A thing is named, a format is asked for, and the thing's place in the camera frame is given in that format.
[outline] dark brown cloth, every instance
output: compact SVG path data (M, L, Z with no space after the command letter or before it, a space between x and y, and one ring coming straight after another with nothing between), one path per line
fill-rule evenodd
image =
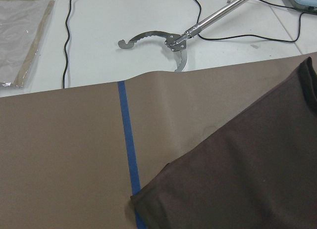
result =
M316 229L311 58L131 197L151 229Z

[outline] wrench jaw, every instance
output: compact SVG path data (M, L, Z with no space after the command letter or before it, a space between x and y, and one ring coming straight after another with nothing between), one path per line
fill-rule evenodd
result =
M165 38L165 45L172 51L172 52L180 52L180 62L177 62L177 68L175 70L175 72L181 72L184 70L186 64L187 64L187 51L186 51L186 40L181 42L180 44L174 44L174 41L178 38L180 38L181 36L178 34L170 34L167 32L163 32L163 31L148 31L148 32L144 32L141 33L135 37L133 37L132 39L130 39L130 41L128 43L125 42L125 40L120 40L118 42L118 45L120 48L122 49L129 49L132 48L134 46L134 43L136 43L137 41L146 38L146 37L150 37L150 36L158 36L158 37L162 37Z

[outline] light blue device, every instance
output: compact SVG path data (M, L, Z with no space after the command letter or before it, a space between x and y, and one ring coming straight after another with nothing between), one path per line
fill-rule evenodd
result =
M317 13L317 0L290 0L295 8Z

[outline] white surface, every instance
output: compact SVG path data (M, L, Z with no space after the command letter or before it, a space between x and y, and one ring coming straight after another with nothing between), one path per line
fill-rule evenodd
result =
M227 0L199 0L201 18L226 5ZM284 0L267 0L283 4ZM67 38L65 18L69 0L56 0L33 75L23 90L0 89L0 96L61 88ZM73 0L70 17L69 72L66 87L125 80L142 73L176 68L174 54L161 38L151 37L133 49L120 49L117 42L151 30L183 33L195 22L198 7L192 0ZM206 37L258 34L278 39L296 36L298 13L252 0L202 32ZM317 51L317 16L303 16L302 34L296 44L241 38L206 42L198 37L187 42L186 71L244 62L300 55Z

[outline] cord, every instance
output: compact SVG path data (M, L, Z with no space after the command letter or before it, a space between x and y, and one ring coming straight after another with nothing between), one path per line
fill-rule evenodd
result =
M193 0L199 7L199 14L198 14L198 18L197 18L197 23L199 22L200 20L200 16L201 16L201 13L202 13L202 6L200 5L200 3L197 1L197 0ZM302 21L302 16L303 14L313 14L313 15L316 15L314 13L311 13L311 12L303 12L302 10L300 9L297 9L297 8L294 8L294 7L289 7L289 6L283 6L283 5L277 5L277 4L273 4L273 3L270 3L270 2L267 2L265 0L259 0L263 3L266 3L268 5L272 5L272 6L276 6L276 7L281 7L281 8L288 8L288 9L292 9L292 10L296 10L296 11L301 11L302 13L300 14L299 18L298 18L298 34L297 34L297 37L296 39L294 40L280 40L280 39L273 39L273 38L267 38L267 37L263 37L263 36L259 36L259 35L236 35L236 36L230 36L230 37L224 37L224 38L205 38L203 36L201 36L200 34L198 34L199 38L203 39L203 40L206 40L206 41L220 41L220 40L228 40L228 39L235 39L235 38L241 38L241 37L256 37L256 38L260 38L260 39L264 39L264 40L269 40L269 41L276 41L276 42L285 42L285 43L294 43L296 42L300 35L301 35L301 21Z
M64 69L64 73L63 73L63 80L62 80L63 89L65 89L65 75L66 75L66 72L67 72L67 69L68 69L67 44L68 44L68 42L70 40L70 31L69 31L69 27L68 27L68 19L69 19L70 13L71 13L71 2L72 2L72 0L69 0L69 11L68 11L68 15L67 15L66 21L65 21L65 26L66 26L66 30L67 30L67 40L66 40L65 45L64 45L64 53L65 53L66 65L65 65L65 69Z

